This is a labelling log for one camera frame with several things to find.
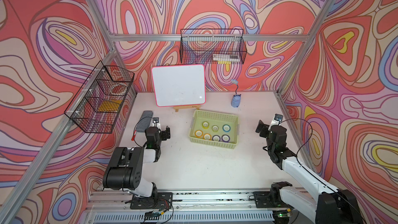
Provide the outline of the purple tape roll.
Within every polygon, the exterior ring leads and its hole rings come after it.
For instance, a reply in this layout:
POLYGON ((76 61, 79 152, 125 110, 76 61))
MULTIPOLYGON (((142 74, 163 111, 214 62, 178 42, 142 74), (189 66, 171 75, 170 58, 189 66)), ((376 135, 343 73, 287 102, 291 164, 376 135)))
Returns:
POLYGON ((219 141, 221 140, 221 137, 218 136, 218 135, 214 135, 214 136, 212 137, 212 140, 215 141, 215 142, 219 142, 219 141))
POLYGON ((221 140, 223 141, 223 142, 225 142, 225 143, 229 143, 230 142, 230 140, 231 140, 231 138, 230 138, 230 136, 229 135, 223 135, 222 137, 221 137, 221 140))

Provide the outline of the clear yellowish tape roll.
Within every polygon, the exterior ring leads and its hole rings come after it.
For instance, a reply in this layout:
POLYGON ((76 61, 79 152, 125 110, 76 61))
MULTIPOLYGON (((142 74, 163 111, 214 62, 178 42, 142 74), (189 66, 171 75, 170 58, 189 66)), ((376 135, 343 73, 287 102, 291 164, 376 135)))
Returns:
POLYGON ((217 125, 213 125, 211 129, 212 129, 213 132, 218 132, 219 131, 219 127, 217 125))

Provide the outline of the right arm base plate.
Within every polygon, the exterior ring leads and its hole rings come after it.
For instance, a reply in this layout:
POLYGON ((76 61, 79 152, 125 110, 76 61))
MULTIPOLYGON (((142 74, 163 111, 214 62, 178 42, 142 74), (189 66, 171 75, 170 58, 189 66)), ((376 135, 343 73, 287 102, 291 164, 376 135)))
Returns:
POLYGON ((252 198, 256 208, 293 208, 282 201, 274 200, 270 191, 254 191, 252 198))

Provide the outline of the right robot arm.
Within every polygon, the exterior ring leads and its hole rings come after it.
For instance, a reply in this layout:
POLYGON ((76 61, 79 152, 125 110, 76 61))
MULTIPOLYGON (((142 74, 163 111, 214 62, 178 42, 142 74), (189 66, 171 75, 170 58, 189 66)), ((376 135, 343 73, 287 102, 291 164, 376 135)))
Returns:
POLYGON ((290 205, 314 224, 363 224, 355 195, 342 190, 311 171, 298 158, 298 154, 287 147, 287 129, 281 126, 282 115, 276 115, 271 124, 258 122, 256 133, 266 139, 263 150, 277 167, 293 177, 309 193, 300 193, 287 181, 273 183, 267 195, 275 207, 290 205))

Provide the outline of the blue mouse shaped lamp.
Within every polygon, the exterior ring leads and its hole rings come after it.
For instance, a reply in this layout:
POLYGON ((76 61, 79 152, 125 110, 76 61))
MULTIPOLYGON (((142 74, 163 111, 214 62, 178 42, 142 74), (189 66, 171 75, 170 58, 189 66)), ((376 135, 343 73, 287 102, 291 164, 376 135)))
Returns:
POLYGON ((237 90, 239 88, 238 81, 236 79, 233 79, 233 80, 231 80, 231 83, 236 86, 235 94, 233 95, 232 100, 231 100, 231 106, 234 108, 238 108, 240 105, 240 101, 241 101, 241 95, 237 93, 237 90))

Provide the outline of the yellow sponge in basket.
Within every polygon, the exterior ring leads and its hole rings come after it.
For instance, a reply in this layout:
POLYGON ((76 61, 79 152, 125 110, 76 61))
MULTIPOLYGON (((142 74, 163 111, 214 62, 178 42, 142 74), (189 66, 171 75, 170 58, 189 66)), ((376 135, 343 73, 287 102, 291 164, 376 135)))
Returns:
POLYGON ((121 103, 121 100, 103 100, 100 102, 97 111, 100 113, 117 113, 121 103))

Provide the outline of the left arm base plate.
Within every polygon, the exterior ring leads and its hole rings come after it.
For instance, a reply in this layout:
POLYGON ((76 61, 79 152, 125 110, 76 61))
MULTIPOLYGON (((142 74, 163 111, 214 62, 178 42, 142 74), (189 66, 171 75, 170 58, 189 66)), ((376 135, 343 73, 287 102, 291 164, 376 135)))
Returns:
POLYGON ((143 209, 158 209, 158 210, 168 210, 171 209, 173 202, 172 192, 161 192, 158 193, 156 197, 137 197, 133 195, 131 201, 127 202, 130 205, 130 209, 133 210, 143 210, 143 209))

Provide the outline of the grey box in basket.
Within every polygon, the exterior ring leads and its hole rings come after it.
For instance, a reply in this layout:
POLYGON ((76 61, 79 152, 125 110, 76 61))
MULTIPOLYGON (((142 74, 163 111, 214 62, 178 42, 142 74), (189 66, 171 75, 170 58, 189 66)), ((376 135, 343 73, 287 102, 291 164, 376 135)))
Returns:
POLYGON ((241 58, 238 55, 213 54, 212 60, 217 63, 239 63, 241 58))

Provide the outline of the green circuit board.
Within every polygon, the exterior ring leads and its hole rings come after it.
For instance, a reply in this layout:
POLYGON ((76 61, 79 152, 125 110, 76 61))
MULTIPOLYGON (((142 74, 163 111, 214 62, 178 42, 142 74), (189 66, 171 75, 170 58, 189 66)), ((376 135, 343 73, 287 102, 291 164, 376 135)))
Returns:
POLYGON ((153 212, 153 211, 151 211, 151 212, 146 212, 146 213, 144 214, 144 221, 147 221, 147 220, 159 220, 160 217, 161 217, 162 215, 164 215, 164 211, 160 211, 160 212, 153 212))

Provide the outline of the grey whiteboard eraser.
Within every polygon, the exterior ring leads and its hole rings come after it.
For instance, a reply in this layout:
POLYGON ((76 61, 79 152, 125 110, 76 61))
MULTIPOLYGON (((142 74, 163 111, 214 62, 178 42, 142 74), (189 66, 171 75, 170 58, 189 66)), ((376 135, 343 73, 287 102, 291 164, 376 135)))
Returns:
POLYGON ((136 124, 136 132, 145 132, 145 130, 151 126, 153 118, 153 111, 143 111, 140 120, 136 124))

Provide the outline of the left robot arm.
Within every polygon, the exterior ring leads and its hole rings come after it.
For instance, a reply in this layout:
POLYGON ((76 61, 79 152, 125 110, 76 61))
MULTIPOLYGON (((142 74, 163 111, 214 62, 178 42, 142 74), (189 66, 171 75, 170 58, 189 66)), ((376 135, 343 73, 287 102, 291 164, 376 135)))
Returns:
POLYGON ((171 130, 148 127, 143 147, 118 147, 114 150, 103 177, 105 189, 127 191, 141 198, 155 198, 156 184, 144 179, 143 164, 156 163, 161 156, 161 144, 171 138, 171 130))

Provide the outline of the orange tape roll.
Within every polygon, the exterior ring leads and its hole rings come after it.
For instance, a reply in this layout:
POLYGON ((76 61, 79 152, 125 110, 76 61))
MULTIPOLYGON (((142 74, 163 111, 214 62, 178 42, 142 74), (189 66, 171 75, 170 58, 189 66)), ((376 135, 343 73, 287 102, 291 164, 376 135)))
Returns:
POLYGON ((201 139, 203 137, 204 133, 202 130, 197 130, 195 131, 195 137, 201 139))
POLYGON ((210 134, 206 133, 203 135, 203 139, 210 141, 210 140, 212 140, 212 136, 210 134))

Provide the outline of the blue tape roll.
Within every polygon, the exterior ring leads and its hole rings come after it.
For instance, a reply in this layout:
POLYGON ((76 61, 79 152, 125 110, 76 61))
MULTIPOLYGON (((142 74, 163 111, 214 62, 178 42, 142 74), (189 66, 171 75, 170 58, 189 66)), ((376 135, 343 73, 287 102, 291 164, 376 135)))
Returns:
POLYGON ((230 125, 228 125, 228 124, 224 124, 224 125, 222 126, 222 129, 223 129, 223 131, 226 132, 226 133, 228 133, 228 132, 231 131, 231 127, 230 127, 230 125))

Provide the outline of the wooden whiteboard stand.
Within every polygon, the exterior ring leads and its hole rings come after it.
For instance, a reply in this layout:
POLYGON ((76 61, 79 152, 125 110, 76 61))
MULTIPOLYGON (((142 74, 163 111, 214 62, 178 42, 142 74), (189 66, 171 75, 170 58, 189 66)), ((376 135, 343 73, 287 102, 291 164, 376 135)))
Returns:
POLYGON ((179 110, 187 110, 187 109, 196 109, 199 110, 201 105, 181 105, 181 106, 174 106, 173 109, 175 112, 179 112, 179 110))

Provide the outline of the yellow green tape roll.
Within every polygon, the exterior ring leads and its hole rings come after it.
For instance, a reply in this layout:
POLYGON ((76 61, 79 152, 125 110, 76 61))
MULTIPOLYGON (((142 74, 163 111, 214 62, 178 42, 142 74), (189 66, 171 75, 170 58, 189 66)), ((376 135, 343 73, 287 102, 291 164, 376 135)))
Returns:
POLYGON ((202 127, 203 127, 203 129, 208 129, 209 128, 209 122, 207 122, 207 121, 202 122, 202 127))

